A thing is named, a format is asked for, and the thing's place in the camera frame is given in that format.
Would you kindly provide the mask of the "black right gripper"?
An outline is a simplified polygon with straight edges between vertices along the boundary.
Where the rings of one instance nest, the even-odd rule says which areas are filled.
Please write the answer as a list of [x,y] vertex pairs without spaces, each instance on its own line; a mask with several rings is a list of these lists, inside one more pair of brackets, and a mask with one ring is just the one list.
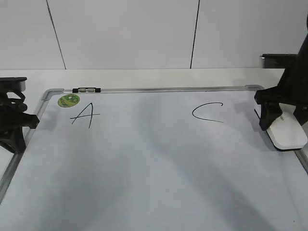
[[293,115],[304,125],[308,121],[308,70],[285,69],[277,86],[258,90],[255,100],[261,107],[259,125],[263,131],[282,115],[279,103],[296,106]]

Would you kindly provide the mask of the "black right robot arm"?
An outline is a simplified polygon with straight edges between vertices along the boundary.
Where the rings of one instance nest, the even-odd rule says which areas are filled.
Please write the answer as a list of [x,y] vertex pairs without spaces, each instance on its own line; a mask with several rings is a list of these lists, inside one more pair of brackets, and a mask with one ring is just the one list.
[[295,106],[293,115],[299,124],[305,124],[308,121],[308,38],[298,54],[264,53],[261,58],[265,69],[284,69],[275,87],[255,93],[254,99],[261,106],[261,129],[267,130],[282,115],[281,103]]

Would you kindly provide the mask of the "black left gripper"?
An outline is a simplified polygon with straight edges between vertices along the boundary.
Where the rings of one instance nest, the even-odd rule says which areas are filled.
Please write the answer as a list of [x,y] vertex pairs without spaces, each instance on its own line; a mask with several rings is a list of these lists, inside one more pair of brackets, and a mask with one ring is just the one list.
[[0,99],[0,145],[11,153],[23,153],[26,144],[22,127],[35,129],[39,124],[36,115],[27,114],[24,99]]

